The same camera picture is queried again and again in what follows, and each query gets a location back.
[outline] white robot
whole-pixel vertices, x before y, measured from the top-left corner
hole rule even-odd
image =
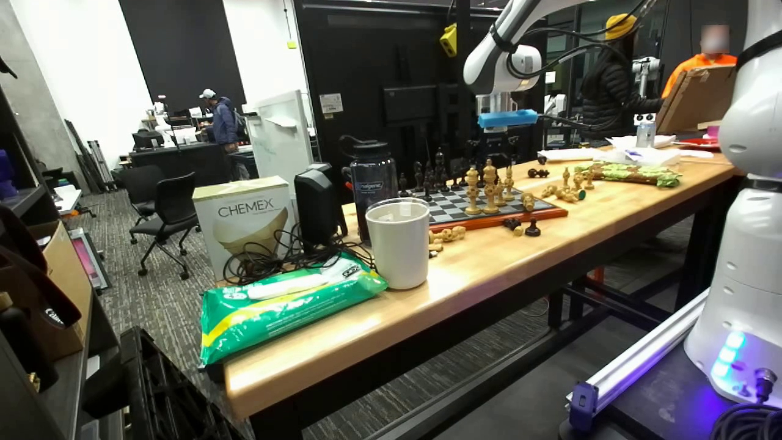
[[[485,92],[534,87],[534,47],[518,44],[541,17],[587,0],[508,0],[464,62],[464,83]],[[643,20],[654,0],[635,14]],[[703,312],[685,357],[733,401],[782,407],[782,0],[748,0],[744,62],[720,122],[723,154],[751,180],[727,210]]]

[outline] cable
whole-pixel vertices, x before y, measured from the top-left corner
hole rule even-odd
[[[771,405],[734,405],[717,417],[711,440],[778,440],[782,411]]]

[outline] metal table frame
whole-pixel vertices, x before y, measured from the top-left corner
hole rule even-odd
[[[666,213],[659,213],[626,231],[613,234],[611,238],[573,254],[572,258],[534,274],[525,284],[508,287],[434,326],[393,344],[386,351],[379,351],[316,385],[310,385],[265,411],[252,414],[252,428],[255,436],[303,436],[303,430],[319,417],[335,412],[336,407],[365,395],[369,391],[393,380],[396,377],[411,372],[413,366],[431,359],[434,355],[459,344],[461,339],[475,334],[478,330],[508,318],[510,312],[530,306],[538,298],[550,298],[546,325],[550,333],[503,355],[500,359],[474,372],[464,380],[450,385],[444,392],[429,399],[428,403],[407,411],[402,417],[379,428],[369,436],[429,436],[456,417],[466,414],[495,391],[510,385],[525,372],[573,341],[588,326],[599,325],[613,309],[621,314],[646,318],[650,322],[659,319],[659,309],[650,306],[637,306],[645,298],[661,290],[661,286],[678,280],[677,303],[689,303],[711,284],[714,262],[717,251],[717,238],[723,229],[723,216],[727,205],[738,192],[738,179],[714,186],[705,192],[698,192]],[[631,296],[618,296],[607,290],[601,296],[599,308],[584,314],[584,300],[588,296],[573,292],[584,286],[582,279],[573,280],[572,274],[587,274],[593,267],[607,264],[615,257],[626,254],[633,247],[639,247],[643,238],[654,236],[663,226],[693,214],[689,247],[683,267],[673,274],[666,274],[651,280],[645,287],[637,287]]]

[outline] green bag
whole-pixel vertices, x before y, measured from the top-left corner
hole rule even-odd
[[[351,251],[249,286],[210,287],[199,296],[199,369],[384,290],[386,280]]]

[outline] chess board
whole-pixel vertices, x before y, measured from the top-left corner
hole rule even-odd
[[[466,207],[466,187],[456,187],[451,192],[440,192],[431,191],[429,192],[429,216],[431,216],[431,229],[444,229],[444,226],[453,226],[461,224],[466,229],[481,229],[481,226],[495,226],[503,224],[506,216],[514,216],[519,221],[528,220],[544,220],[544,216],[567,216],[567,210],[546,202],[546,201],[534,201],[534,213],[525,214],[519,207],[519,191],[510,192],[510,201],[499,207],[495,213],[484,213],[484,194],[478,194],[475,201],[475,214],[466,216],[464,207]]]

